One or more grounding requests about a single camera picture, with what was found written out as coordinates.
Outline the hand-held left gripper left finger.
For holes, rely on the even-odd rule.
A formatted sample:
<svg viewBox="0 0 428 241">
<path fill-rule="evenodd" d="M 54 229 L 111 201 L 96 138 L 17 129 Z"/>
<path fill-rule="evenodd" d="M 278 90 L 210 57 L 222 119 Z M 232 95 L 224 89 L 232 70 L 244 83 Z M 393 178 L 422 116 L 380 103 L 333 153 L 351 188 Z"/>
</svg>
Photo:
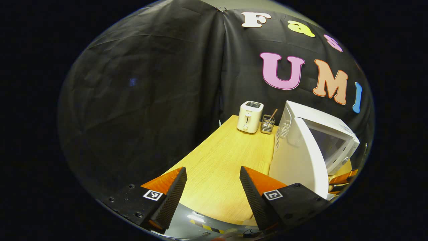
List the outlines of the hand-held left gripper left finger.
<svg viewBox="0 0 428 241">
<path fill-rule="evenodd" d="M 170 227 L 186 182 L 185 166 L 163 173 L 154 166 L 97 169 L 98 199 L 116 217 L 147 231 Z"/>
</svg>

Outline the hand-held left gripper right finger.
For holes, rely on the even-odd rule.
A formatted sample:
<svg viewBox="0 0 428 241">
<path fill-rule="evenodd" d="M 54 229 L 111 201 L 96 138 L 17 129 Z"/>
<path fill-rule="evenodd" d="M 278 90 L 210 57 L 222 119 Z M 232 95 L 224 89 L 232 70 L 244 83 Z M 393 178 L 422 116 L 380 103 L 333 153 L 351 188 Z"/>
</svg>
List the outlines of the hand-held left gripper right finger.
<svg viewBox="0 0 428 241">
<path fill-rule="evenodd" d="M 264 234 L 293 229 L 330 205 L 301 183 L 284 184 L 252 168 L 240 168 L 240 181 L 257 226 Z"/>
</svg>

